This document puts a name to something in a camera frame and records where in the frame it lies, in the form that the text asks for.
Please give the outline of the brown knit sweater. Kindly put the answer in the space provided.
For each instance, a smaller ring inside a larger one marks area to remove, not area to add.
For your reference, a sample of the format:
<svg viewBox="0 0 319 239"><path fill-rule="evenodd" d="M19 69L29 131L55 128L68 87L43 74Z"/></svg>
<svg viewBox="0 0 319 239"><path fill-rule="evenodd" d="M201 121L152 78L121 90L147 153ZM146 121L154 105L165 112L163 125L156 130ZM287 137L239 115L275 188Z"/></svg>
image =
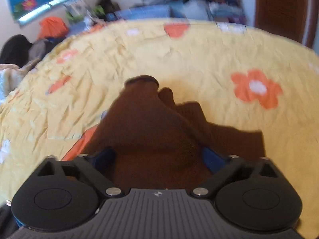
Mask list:
<svg viewBox="0 0 319 239"><path fill-rule="evenodd" d="M208 122L198 102L176 104L172 90L149 75L125 82L83 153L106 148L115 159L102 172L124 191L195 188L212 175L202 158L205 148L248 161L266 154L260 131Z"/></svg>

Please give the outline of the yellow floral bed sheet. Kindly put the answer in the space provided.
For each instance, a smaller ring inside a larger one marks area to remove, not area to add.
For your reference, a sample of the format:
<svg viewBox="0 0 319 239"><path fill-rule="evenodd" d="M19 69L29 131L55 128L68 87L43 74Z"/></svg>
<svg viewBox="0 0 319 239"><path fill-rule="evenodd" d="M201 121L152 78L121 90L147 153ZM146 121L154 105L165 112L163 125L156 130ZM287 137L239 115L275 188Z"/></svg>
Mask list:
<svg viewBox="0 0 319 239"><path fill-rule="evenodd" d="M213 22L128 21L66 39L1 103L1 201L48 155L64 157L124 82L147 74L209 122L263 133L266 155L318 236L318 56L289 39Z"/></svg>

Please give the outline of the black garment on left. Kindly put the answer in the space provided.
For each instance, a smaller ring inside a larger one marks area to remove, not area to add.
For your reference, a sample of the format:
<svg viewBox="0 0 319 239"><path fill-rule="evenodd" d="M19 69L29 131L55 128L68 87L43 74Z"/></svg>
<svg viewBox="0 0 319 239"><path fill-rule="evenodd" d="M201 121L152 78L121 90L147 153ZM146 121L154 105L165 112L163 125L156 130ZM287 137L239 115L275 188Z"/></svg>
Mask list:
<svg viewBox="0 0 319 239"><path fill-rule="evenodd" d="M29 50L32 45L24 35L10 37L1 50L1 64L23 67L29 61Z"/></svg>

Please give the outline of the orange bag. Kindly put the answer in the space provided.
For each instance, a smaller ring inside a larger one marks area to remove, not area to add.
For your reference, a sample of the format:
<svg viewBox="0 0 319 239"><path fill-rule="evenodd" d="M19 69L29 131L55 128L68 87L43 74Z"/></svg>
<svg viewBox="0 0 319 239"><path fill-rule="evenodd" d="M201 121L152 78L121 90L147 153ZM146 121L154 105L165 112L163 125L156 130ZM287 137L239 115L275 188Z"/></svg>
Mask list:
<svg viewBox="0 0 319 239"><path fill-rule="evenodd" d="M69 28L59 17L46 17L39 23L40 30L37 39L64 37L69 32Z"/></svg>

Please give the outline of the brown wooden door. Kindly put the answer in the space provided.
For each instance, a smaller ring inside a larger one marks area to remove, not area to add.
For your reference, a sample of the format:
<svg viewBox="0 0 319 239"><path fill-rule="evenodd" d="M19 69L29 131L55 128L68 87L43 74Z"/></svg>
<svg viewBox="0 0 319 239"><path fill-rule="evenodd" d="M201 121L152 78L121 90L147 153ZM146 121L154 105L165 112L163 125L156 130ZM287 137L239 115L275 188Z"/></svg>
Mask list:
<svg viewBox="0 0 319 239"><path fill-rule="evenodd" d="M312 48L318 0L256 0L255 27Z"/></svg>

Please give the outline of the blue fabric box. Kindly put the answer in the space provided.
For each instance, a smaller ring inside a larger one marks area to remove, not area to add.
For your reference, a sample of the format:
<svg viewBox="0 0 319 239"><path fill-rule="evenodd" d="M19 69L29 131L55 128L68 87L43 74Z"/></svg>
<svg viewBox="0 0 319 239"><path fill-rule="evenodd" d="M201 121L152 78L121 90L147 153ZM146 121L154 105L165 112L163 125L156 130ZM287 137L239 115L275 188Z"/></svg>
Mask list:
<svg viewBox="0 0 319 239"><path fill-rule="evenodd" d="M135 7L109 13L105 16L108 22L125 20L143 20L151 18L170 18L171 9L168 5L150 5Z"/></svg>

